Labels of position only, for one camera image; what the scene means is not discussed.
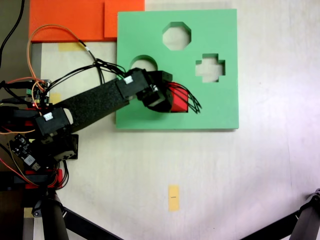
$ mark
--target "orange wire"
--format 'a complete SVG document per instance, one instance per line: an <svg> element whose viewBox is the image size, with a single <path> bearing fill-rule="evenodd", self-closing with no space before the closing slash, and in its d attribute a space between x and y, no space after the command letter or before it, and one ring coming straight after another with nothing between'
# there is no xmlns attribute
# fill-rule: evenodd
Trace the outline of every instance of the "orange wire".
<svg viewBox="0 0 320 240"><path fill-rule="evenodd" d="M28 133L32 133L35 130L31 130L31 131L11 131L11 132L0 132L0 135L8 135L8 134L28 134Z"/></svg>
<svg viewBox="0 0 320 240"><path fill-rule="evenodd" d="M34 37L34 35L40 30L40 29L43 29L43 28L48 28L48 27L54 27L54 28L60 28L60 29L64 29L64 30L67 30L69 33L71 33L78 41L80 40L78 38L78 36L73 32L71 31L69 28L65 27L65 26L62 26L62 25L59 25L59 24L45 24L45 25L41 25L39 26L37 29L35 29L32 34L30 35L30 38L28 40L28 44L26 46L26 60L27 60L27 63L28 63L28 67L29 67L29 70L30 70L30 73L31 75L36 79L36 74L32 68L32 65L31 65L31 61L30 61L30 46L31 46L31 41L32 41L32 38Z"/></svg>
<svg viewBox="0 0 320 240"><path fill-rule="evenodd" d="M48 188L53 187L53 186L57 183L57 180L58 180L58 177L57 177L57 175L55 175L55 178L54 178L53 183L51 183L51 184L48 186Z"/></svg>
<svg viewBox="0 0 320 240"><path fill-rule="evenodd" d="M31 97L32 97L32 101L33 101L35 107L36 107L37 109L39 109L38 104L36 103L35 97L34 97L34 89L35 89L35 86L36 86L36 85L37 85L37 83L35 82L35 83L33 84L33 86L32 86Z"/></svg>
<svg viewBox="0 0 320 240"><path fill-rule="evenodd" d="M34 79L32 76L27 76L27 77L21 77L21 78L17 78L17 79L14 79L14 80L11 80L11 81L8 81L7 83L8 84L12 84L12 83L15 83L15 82L18 82L18 81L21 81L21 80L25 80L25 79ZM45 81L39 79L39 78L36 78L37 81L39 82L42 82L44 83Z"/></svg>
<svg viewBox="0 0 320 240"><path fill-rule="evenodd" d="M29 181L26 177L22 176L20 173L18 173L16 170L14 170L13 168L11 168L9 165L7 165L1 158L0 158L0 161L8 168L10 169L11 171L13 171L14 173L16 173L20 178L22 178L23 180L25 180L26 182L28 182L29 184L33 184L33 185L36 185L34 184L33 182Z"/></svg>
<svg viewBox="0 0 320 240"><path fill-rule="evenodd" d="M9 130L8 128L1 126L3 129L7 130L8 132L12 132L11 130Z"/></svg>

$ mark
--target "circuit board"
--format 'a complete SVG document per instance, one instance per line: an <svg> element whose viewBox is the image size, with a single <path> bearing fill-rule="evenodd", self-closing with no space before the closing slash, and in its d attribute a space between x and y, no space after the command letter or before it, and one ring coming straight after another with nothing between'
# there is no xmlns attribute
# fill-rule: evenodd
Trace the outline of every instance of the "circuit board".
<svg viewBox="0 0 320 240"><path fill-rule="evenodd" d="M14 141L10 141L10 148L19 158L21 158L25 164L35 171L40 169L40 165L37 163L35 153L32 151L31 143L21 134L15 136Z"/></svg>

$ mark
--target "red block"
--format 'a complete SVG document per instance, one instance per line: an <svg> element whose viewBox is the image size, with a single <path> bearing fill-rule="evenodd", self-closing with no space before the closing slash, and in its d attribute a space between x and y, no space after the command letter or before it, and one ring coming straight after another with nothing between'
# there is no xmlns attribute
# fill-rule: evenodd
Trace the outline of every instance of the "red block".
<svg viewBox="0 0 320 240"><path fill-rule="evenodd" d="M184 89L176 89L174 87L170 87L173 91L173 103L171 112L172 113L187 113L188 112L188 93Z"/></svg>

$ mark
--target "circular hole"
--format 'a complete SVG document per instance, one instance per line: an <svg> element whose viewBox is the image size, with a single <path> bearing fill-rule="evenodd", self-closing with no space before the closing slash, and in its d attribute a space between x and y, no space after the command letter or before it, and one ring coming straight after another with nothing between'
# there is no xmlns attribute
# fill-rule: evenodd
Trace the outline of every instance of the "circular hole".
<svg viewBox="0 0 320 240"><path fill-rule="evenodd" d="M139 68L139 69L145 69L146 71L157 71L158 65L156 61L148 56L148 55L139 55L136 56L130 65L130 69Z"/></svg>

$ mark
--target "green foam board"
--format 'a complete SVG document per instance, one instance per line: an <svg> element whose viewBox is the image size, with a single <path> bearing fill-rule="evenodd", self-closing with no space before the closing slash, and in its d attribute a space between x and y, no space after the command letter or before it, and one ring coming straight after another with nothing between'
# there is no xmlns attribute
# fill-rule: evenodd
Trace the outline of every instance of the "green foam board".
<svg viewBox="0 0 320 240"><path fill-rule="evenodd" d="M184 23L191 42L183 50L170 50L163 33L170 26ZM189 10L119 12L117 64L130 69L139 58L149 56L158 70L173 75L173 81L186 86L202 105L200 114L158 113L134 99L116 112L118 129L237 129L238 53L237 10ZM224 61L225 75L218 82L196 76L196 63L203 56Z"/></svg>

